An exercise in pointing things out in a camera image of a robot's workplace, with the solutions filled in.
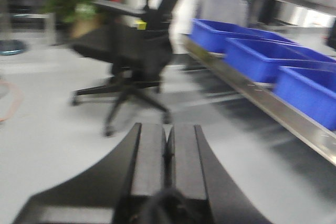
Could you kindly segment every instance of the chair caster wheel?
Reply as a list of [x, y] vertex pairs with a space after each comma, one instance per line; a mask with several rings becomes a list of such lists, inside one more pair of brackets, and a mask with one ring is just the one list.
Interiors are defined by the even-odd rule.
[[114, 128], [112, 126], [107, 126], [105, 128], [104, 136], [112, 136], [114, 135]]
[[165, 112], [162, 119], [163, 124], [171, 124], [172, 123], [172, 115], [170, 112]]
[[71, 105], [72, 106], [77, 106], [77, 105], [79, 105], [79, 103], [80, 102], [78, 101], [78, 97], [73, 97]]

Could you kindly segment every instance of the round base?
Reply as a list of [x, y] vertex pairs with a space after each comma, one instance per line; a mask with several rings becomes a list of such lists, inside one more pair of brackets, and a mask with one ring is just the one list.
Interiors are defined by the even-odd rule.
[[20, 40], [0, 40], [0, 55], [17, 55], [27, 50], [27, 46]]

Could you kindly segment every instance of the plant pot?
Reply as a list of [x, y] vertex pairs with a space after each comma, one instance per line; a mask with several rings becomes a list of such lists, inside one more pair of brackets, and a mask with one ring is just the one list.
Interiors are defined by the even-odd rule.
[[78, 19], [76, 20], [70, 31], [70, 37], [72, 39], [78, 38], [87, 34], [88, 32], [97, 29], [101, 26], [101, 18], [100, 15], [96, 15], [92, 19]]

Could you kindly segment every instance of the yellow label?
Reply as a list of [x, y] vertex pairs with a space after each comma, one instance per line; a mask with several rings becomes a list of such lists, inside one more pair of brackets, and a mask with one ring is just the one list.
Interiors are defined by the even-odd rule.
[[147, 22], [142, 21], [141, 19], [136, 22], [138, 30], [146, 30]]

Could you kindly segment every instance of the chair armrest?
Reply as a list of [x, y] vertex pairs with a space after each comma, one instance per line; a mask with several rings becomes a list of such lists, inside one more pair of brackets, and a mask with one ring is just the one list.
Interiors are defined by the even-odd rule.
[[104, 10], [120, 15], [129, 15], [141, 18], [146, 13], [144, 10], [138, 10], [128, 5], [109, 0], [94, 0], [93, 3]]

